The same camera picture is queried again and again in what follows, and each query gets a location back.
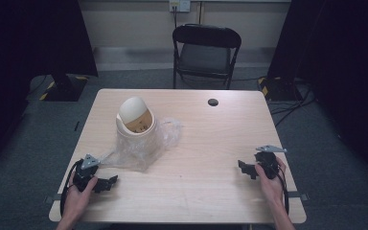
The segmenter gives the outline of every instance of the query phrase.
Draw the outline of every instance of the wooden table top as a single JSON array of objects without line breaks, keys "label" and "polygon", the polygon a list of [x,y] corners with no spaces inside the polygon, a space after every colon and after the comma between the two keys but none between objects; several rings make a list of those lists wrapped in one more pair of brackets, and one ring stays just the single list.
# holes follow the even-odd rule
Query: wooden table top
[{"label": "wooden table top", "polygon": [[[111,191],[92,193],[81,221],[130,223],[267,223],[272,216],[260,181],[238,168],[255,164],[256,148],[281,143],[259,91],[102,89],[81,133],[69,167],[85,154],[100,157],[115,145],[116,115],[128,98],[141,97],[157,118],[181,123],[176,147],[163,152],[145,172],[99,168],[96,176],[119,178]],[[217,106],[208,100],[217,99]],[[297,191],[288,162],[287,188]],[[290,218],[306,220],[300,198],[291,198]],[[49,215],[59,221],[59,201]]]}]

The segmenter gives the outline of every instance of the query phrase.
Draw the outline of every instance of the black controller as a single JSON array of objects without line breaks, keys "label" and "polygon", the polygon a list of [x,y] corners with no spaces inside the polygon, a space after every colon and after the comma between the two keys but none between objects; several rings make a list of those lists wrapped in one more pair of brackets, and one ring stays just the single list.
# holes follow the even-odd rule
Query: black controller
[{"label": "black controller", "polygon": [[[76,173],[74,174],[73,184],[77,186],[80,192],[82,192],[89,180],[94,176],[95,172],[98,169],[98,166],[93,166],[87,169],[82,169],[82,160],[77,163],[76,166]],[[118,179],[118,175],[110,177],[109,179],[98,179],[97,184],[95,185],[94,189],[92,189],[95,193],[100,193],[101,191],[110,191],[112,185],[116,183]]]},{"label": "black controller", "polygon": [[[260,151],[255,154],[255,157],[256,162],[264,169],[267,178],[274,179],[279,173],[279,163],[277,162],[276,155],[273,152]],[[241,172],[250,175],[250,178],[256,179],[256,176],[258,176],[254,165],[249,165],[238,160],[238,166],[241,168]]]}]

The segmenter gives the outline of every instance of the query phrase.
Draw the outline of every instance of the wall socket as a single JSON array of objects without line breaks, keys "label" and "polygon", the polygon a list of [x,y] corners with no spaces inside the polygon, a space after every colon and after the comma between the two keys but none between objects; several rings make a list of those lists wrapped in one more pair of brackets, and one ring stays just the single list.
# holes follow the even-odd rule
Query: wall socket
[{"label": "wall socket", "polygon": [[176,7],[177,12],[189,12],[190,5],[191,0],[169,0],[170,12],[174,12],[174,7]]}]

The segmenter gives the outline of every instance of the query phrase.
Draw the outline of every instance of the clear plastic wrap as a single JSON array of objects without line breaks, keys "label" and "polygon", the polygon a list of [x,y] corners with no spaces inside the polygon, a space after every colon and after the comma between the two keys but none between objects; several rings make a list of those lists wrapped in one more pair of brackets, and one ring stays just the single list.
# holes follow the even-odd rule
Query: clear plastic wrap
[{"label": "clear plastic wrap", "polygon": [[100,157],[105,167],[144,172],[164,151],[177,145],[181,123],[174,118],[154,119],[154,127],[142,136],[116,131],[115,146]]}]

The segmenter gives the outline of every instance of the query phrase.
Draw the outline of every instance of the chair backrest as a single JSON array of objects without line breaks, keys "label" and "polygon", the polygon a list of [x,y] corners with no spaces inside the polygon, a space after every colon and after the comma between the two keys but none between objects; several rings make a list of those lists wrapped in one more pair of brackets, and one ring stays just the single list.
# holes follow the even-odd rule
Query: chair backrest
[{"label": "chair backrest", "polygon": [[242,39],[238,33],[229,28],[199,24],[185,24],[175,28],[172,32],[172,40],[174,45],[176,42],[180,42],[231,49],[239,49],[242,44]]}]

